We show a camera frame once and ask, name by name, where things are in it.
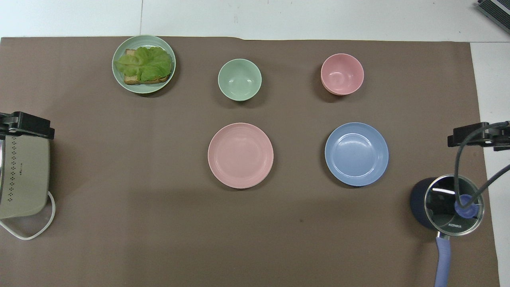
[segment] cable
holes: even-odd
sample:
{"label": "cable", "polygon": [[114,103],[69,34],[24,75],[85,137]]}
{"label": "cable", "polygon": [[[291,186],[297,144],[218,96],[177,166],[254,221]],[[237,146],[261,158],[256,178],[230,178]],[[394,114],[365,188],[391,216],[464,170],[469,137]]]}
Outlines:
{"label": "cable", "polygon": [[461,198],[460,198],[460,193],[458,191],[458,166],[460,164],[462,150],[464,149],[464,147],[467,145],[467,143],[470,140],[472,140],[475,136],[477,136],[479,133],[483,132],[484,130],[492,129],[492,128],[502,128],[502,127],[506,127],[508,125],[510,125],[510,122],[499,122],[499,123],[494,123],[494,124],[490,124],[490,125],[478,128],[478,129],[472,131],[462,141],[461,145],[458,147],[457,157],[455,158],[455,172],[453,174],[453,187],[454,187],[454,191],[455,191],[455,200],[457,201],[458,205],[461,208],[466,208],[466,207],[470,206],[481,195],[481,193],[485,189],[487,189],[487,187],[489,187],[489,185],[491,183],[493,183],[496,179],[498,179],[500,176],[502,176],[504,173],[506,173],[510,169],[510,165],[508,165],[505,168],[503,168],[502,170],[498,171],[485,184],[483,184],[479,190],[477,190],[477,192],[472,196],[472,198],[469,202],[467,202],[466,204],[462,204]]}
{"label": "cable", "polygon": [[19,235],[18,233],[14,232],[14,230],[12,230],[11,228],[7,227],[1,220],[0,220],[0,225],[2,227],[4,227],[9,233],[11,233],[12,235],[14,235],[15,237],[17,237],[21,240],[32,240],[32,239],[36,238],[37,236],[39,236],[43,231],[45,231],[48,228],[48,226],[52,223],[53,218],[55,217],[55,209],[56,209],[55,199],[53,199],[53,196],[49,191],[48,191],[48,196],[49,196],[49,199],[52,201],[52,216],[49,217],[48,223],[46,223],[46,225],[36,234],[34,234],[30,237],[23,237],[23,236]]}

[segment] purple handle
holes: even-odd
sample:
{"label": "purple handle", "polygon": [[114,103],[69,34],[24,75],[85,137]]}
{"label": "purple handle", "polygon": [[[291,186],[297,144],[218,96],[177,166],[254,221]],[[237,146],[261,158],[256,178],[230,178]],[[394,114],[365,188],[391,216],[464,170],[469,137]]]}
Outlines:
{"label": "purple handle", "polygon": [[436,243],[438,244],[439,259],[434,287],[446,287],[448,284],[448,273],[450,272],[450,240],[436,237]]}

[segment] white power cord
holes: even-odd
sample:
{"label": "white power cord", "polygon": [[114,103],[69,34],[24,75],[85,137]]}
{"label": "white power cord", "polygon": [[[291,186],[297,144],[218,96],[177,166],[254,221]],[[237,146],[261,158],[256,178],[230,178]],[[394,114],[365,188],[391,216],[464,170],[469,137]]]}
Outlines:
{"label": "white power cord", "polygon": [[19,235],[18,233],[14,232],[14,230],[12,230],[11,228],[7,227],[1,220],[0,220],[0,225],[2,227],[4,227],[9,233],[11,233],[12,235],[16,236],[17,238],[19,238],[21,240],[31,240],[31,239],[36,238],[37,236],[39,236],[43,231],[45,231],[48,228],[48,226],[52,223],[53,218],[55,217],[55,199],[53,199],[53,196],[49,191],[48,191],[48,196],[49,196],[49,199],[52,201],[52,216],[49,217],[48,223],[46,223],[46,225],[36,234],[34,234],[30,237],[23,237],[23,236]]}

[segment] blue plate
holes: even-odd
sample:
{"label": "blue plate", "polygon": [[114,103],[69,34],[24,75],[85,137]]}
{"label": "blue plate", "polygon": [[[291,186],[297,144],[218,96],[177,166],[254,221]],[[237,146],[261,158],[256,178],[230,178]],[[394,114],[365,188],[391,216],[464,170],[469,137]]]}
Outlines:
{"label": "blue plate", "polygon": [[390,158],[383,136],[363,123],[337,127],[327,139],[324,155],[331,173],[353,186],[364,186],[378,180]]}

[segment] bread slice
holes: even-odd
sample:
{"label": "bread slice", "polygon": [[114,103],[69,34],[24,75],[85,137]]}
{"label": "bread slice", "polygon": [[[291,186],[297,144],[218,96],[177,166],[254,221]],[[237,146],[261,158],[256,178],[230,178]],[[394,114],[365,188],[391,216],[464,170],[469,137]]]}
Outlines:
{"label": "bread slice", "polygon": [[[135,55],[135,51],[136,50],[133,50],[133,49],[126,49],[126,55],[134,56]],[[139,81],[138,77],[136,75],[134,75],[134,76],[126,76],[126,75],[124,75],[124,83],[126,83],[127,85],[158,84],[158,83],[166,82],[166,80],[168,80],[169,77],[170,77],[170,75],[167,75],[166,77],[159,78],[159,79],[154,79],[152,81]]]}

